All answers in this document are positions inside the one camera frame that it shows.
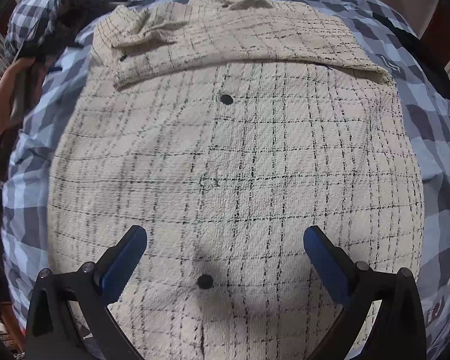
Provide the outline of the person's left hand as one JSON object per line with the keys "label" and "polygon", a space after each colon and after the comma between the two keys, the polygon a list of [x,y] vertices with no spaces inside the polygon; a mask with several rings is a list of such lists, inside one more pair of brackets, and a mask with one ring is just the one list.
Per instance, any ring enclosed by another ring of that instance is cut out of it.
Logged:
{"label": "person's left hand", "polygon": [[14,92],[15,81],[20,72],[30,68],[34,58],[20,58],[12,63],[4,72],[0,80],[0,137],[10,125],[11,97]]}

